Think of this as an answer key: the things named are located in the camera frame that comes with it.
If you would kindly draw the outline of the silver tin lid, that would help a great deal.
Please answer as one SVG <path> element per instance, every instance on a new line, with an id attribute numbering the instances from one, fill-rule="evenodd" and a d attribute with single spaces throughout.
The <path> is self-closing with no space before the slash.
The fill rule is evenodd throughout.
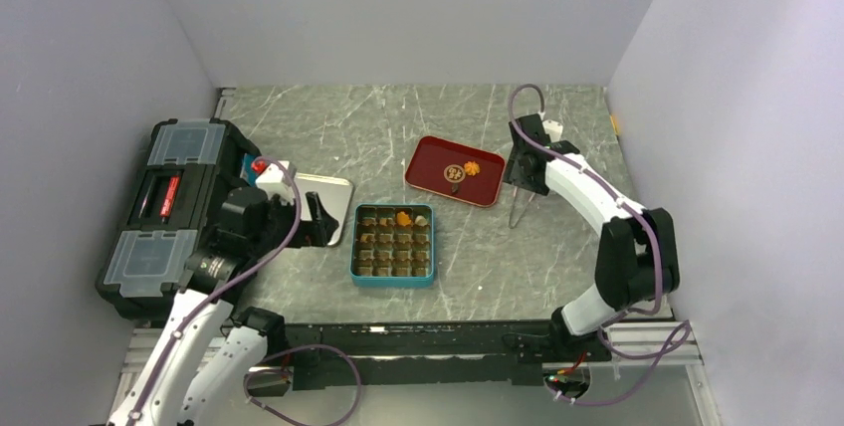
<path id="1" fill-rule="evenodd" d="M 329 247 L 337 246 L 341 241 L 354 184 L 345 178 L 301 172 L 296 174 L 295 180 L 302 194 L 317 193 L 326 212 L 338 222 L 337 229 L 327 242 Z"/>

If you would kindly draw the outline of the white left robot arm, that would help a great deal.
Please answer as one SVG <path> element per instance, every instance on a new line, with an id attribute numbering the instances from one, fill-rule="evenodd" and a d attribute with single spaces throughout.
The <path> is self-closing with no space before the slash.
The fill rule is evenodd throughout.
<path id="1" fill-rule="evenodd" d="M 324 247 L 338 221 L 315 192 L 287 199 L 241 187 L 223 202 L 210 237 L 186 260 L 164 329 L 110 425 L 198 425 L 225 382 L 288 355 L 283 316 L 249 307 L 233 318 L 223 346 L 202 361 L 246 284 L 284 248 Z"/>

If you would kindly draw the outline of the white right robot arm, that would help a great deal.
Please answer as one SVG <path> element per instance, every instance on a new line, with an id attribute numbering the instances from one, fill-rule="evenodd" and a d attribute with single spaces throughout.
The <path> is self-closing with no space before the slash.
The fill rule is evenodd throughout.
<path id="1" fill-rule="evenodd" d="M 588 334 L 641 302 L 657 307 L 679 288 L 673 218 L 625 196 L 570 142 L 552 140 L 539 114 L 514 118 L 509 128 L 513 147 L 506 182 L 537 195 L 561 196 L 598 236 L 592 284 L 551 317 L 549 350 L 572 361 L 585 351 Z"/>

